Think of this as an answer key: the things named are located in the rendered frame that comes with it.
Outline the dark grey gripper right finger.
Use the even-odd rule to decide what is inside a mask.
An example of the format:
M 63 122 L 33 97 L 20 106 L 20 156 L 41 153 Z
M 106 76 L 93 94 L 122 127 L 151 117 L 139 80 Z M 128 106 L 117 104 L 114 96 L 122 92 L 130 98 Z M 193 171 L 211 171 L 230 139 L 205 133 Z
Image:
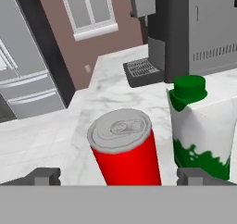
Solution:
M 233 182 L 214 178 L 201 168 L 178 168 L 177 184 L 186 186 L 234 186 Z

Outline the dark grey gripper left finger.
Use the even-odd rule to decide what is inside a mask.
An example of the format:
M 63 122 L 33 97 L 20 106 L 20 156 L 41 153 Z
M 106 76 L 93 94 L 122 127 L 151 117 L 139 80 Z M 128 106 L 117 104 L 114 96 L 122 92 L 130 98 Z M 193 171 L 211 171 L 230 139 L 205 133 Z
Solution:
M 4 182 L 4 185 L 19 185 L 19 186 L 31 186 L 31 185 L 60 185 L 59 179 L 61 175 L 60 168 L 36 168 L 28 175 Z

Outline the white green-capped drink carton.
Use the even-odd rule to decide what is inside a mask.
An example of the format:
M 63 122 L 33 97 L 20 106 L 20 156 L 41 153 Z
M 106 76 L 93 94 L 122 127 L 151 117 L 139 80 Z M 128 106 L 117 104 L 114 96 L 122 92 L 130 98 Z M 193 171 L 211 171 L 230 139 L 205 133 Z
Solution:
M 228 180 L 237 126 L 237 87 L 203 76 L 174 80 L 167 91 L 173 155 L 180 168 L 201 168 Z

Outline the red drink can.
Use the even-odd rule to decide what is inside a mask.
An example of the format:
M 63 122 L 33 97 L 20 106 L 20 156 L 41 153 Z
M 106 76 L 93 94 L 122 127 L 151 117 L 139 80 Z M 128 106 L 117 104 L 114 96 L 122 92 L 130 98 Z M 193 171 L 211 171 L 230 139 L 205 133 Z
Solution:
M 125 108 L 98 118 L 87 140 L 107 185 L 160 185 L 151 119 Z

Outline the grey fridge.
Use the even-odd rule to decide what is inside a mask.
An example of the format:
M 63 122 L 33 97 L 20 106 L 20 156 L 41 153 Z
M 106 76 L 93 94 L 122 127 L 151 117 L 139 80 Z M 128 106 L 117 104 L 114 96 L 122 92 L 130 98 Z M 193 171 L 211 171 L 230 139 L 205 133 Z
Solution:
M 65 107 L 16 0 L 0 0 L 0 121 Z

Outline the grey coffee machine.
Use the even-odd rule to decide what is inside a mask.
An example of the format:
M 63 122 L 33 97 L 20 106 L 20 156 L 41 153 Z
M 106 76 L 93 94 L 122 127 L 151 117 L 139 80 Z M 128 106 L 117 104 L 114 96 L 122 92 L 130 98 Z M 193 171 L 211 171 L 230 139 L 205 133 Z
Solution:
M 131 0 L 148 56 L 123 65 L 132 88 L 237 68 L 237 0 Z

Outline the white framed window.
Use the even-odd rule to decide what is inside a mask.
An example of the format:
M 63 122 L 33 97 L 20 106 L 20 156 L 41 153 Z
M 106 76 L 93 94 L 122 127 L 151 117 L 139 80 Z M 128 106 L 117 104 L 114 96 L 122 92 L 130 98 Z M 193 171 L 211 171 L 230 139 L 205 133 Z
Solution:
M 63 0 L 76 42 L 119 30 L 111 0 Z

